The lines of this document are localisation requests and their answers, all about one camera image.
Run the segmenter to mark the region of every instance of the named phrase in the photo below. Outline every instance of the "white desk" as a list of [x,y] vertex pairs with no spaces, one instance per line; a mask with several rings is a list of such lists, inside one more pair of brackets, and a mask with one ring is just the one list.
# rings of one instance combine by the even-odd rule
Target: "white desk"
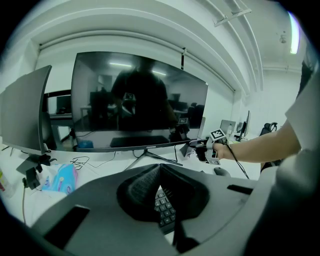
[[[218,165],[210,165],[200,162],[196,154],[191,155],[190,158],[183,158],[179,149],[183,145],[177,145],[177,158],[178,162],[183,164],[184,168],[192,169],[195,171],[204,171],[207,174],[213,174],[214,167]],[[6,206],[6,209],[10,214],[18,218],[23,222],[22,214],[22,198],[23,198],[23,184],[22,178],[23,174],[16,171],[18,165],[20,165],[27,157],[27,154],[22,153],[20,150],[14,150],[12,156],[10,157],[11,149],[8,148],[0,152],[0,166],[1,169],[13,186],[14,195],[11,198],[2,196],[2,201]],[[139,156],[143,151],[136,150],[134,153]],[[174,147],[163,147],[151,149],[150,152],[160,155],[164,158],[175,159]],[[52,158],[56,158],[57,161],[52,162],[52,164],[65,164],[70,163],[72,158],[80,156],[90,157],[89,163],[98,166],[99,164],[112,159],[114,152],[109,153],[80,153],[80,152],[66,152],[66,151],[52,151],[49,154]],[[116,152],[115,158],[102,165],[99,168],[93,168],[86,164],[78,171],[78,179],[76,187],[79,188],[89,181],[94,179],[116,174],[122,172],[127,166],[129,166],[136,158],[133,156],[131,151],[126,152]],[[144,157],[134,167],[150,165],[155,163],[165,163],[162,160],[157,160],[150,157]],[[260,176],[260,164],[259,163],[245,163],[242,162],[248,176],[252,180],[257,180]],[[234,178],[245,179],[245,175],[242,173],[235,161],[232,160],[221,160],[221,167],[226,169],[230,175]],[[26,188],[25,199],[24,199],[24,213],[26,224],[32,226],[35,221],[53,204],[64,198],[66,195],[62,192],[53,191],[38,191],[36,189],[30,190]]]

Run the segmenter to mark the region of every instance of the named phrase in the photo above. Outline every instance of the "hand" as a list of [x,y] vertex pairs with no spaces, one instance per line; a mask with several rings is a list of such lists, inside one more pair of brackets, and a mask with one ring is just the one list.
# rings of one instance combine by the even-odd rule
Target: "hand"
[[226,157],[226,150],[227,150],[226,145],[223,145],[220,143],[214,143],[213,149],[216,151],[217,157],[219,158],[219,160],[224,159]]

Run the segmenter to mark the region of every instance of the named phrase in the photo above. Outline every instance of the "background monitor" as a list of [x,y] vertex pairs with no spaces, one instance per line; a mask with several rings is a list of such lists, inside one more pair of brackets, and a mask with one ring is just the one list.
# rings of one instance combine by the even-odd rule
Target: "background monitor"
[[232,126],[231,131],[233,133],[234,130],[235,130],[236,122],[235,121],[230,121],[230,120],[222,120],[221,121],[220,128],[224,132],[224,134],[228,133],[228,128],[229,128],[230,125]]
[[204,81],[157,60],[78,53],[71,85],[78,148],[125,151],[196,139],[207,91]]
[[244,131],[244,136],[248,135],[249,132],[249,125],[250,125],[250,119],[251,119],[251,113],[250,110],[248,111],[248,116],[246,117],[246,127],[245,127],[245,131]]
[[45,153],[42,106],[51,68],[49,65],[23,75],[5,89],[1,108],[3,144],[30,154]]

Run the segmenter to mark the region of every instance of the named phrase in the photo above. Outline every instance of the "bottle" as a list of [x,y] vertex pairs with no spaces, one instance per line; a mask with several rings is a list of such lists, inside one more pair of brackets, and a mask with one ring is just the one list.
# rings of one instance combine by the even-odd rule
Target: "bottle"
[[228,130],[226,132],[226,138],[227,140],[229,140],[230,136],[232,134],[232,124],[230,123],[229,127],[228,127]]
[[0,169],[0,191],[7,198],[11,198],[15,193],[13,187],[8,182],[7,178],[5,177],[1,169]]

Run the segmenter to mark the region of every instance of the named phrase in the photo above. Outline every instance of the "person's arm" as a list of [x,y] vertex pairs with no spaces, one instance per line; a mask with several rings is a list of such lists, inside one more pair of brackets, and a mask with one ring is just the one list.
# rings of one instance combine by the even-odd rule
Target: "person's arm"
[[[299,152],[301,146],[290,123],[275,132],[264,134],[246,142],[230,144],[238,161],[266,163],[287,158]],[[231,159],[233,156],[226,145],[213,144],[219,159]]]

